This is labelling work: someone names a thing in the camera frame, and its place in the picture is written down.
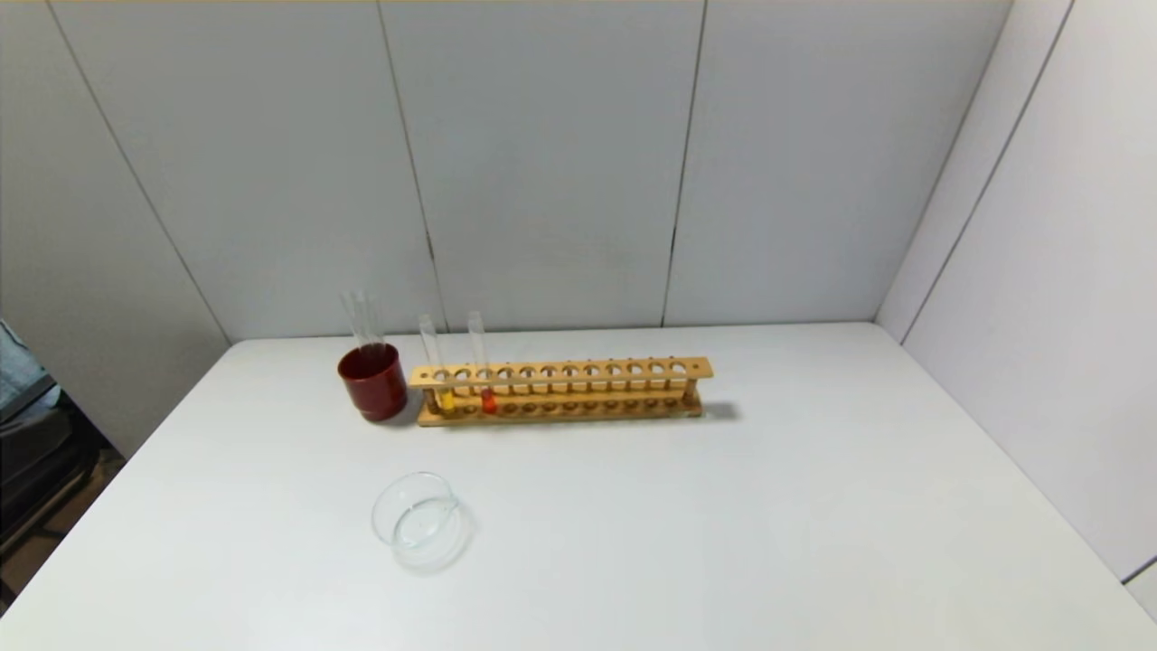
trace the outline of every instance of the empty test tube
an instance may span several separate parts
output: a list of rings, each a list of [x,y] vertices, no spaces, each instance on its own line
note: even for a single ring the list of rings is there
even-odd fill
[[[466,318],[467,328],[470,330],[470,345],[474,349],[474,370],[476,378],[491,379],[489,363],[486,360],[486,342],[482,341],[486,335],[486,331],[482,328],[482,313],[480,311],[471,311]],[[482,412],[486,414],[498,414],[499,404],[494,400],[494,390],[491,387],[482,387]]]
[[[385,357],[385,346],[382,341],[382,311],[374,294],[364,289],[341,291],[341,306],[346,308],[349,318],[349,330],[358,340],[358,348],[368,361],[377,362]]]
[[[426,347],[426,361],[435,369],[435,378],[449,380],[450,373],[442,365],[442,352],[437,346],[437,331],[434,330],[434,321],[429,313],[421,315],[418,319],[418,328],[422,334],[422,346]],[[454,412],[454,390],[439,390],[437,402],[443,412]]]

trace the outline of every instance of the test tube rack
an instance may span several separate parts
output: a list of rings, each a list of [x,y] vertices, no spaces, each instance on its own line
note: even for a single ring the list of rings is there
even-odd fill
[[[714,377],[706,357],[588,360],[491,364],[479,377],[472,364],[419,367],[410,386],[422,391],[418,424],[503,426],[631,419],[702,416],[698,380]],[[481,392],[491,389],[495,414],[482,412]],[[454,392],[454,410],[439,394]]]

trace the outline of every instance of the white wall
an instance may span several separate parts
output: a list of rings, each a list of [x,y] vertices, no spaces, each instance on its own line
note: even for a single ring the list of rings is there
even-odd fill
[[[902,342],[1012,135],[1073,0],[1018,0],[876,321]]]
[[[0,306],[132,454],[226,350],[43,2],[0,3]]]
[[[658,325],[702,0],[383,9],[451,325]]]
[[[1157,622],[1157,565],[1136,576],[1126,586],[1141,607]]]
[[[1121,577],[1157,553],[1155,24],[1074,5],[906,343]]]
[[[373,2],[59,2],[130,162],[233,340],[441,317]]]
[[[871,319],[1008,7],[709,2],[665,323]]]

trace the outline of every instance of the floor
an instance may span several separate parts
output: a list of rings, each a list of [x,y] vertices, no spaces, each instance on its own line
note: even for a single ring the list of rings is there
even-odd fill
[[[72,500],[60,508],[46,525],[46,528],[58,532],[71,531],[73,525],[80,520],[81,516],[100,497],[101,491],[109,486],[109,482],[117,476],[125,460],[115,451],[108,450],[101,453],[101,460],[93,472],[93,478],[88,484],[74,495]],[[17,595],[28,582],[32,580],[40,565],[49,560],[60,541],[40,537],[29,537],[20,547],[12,552],[12,555],[0,568],[0,576],[8,587]]]

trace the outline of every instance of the petri dish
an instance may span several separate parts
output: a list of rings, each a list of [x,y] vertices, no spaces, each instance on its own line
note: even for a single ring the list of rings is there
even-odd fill
[[[412,473],[385,487],[370,513],[374,533],[398,554],[436,552],[457,535],[458,498],[434,473]]]

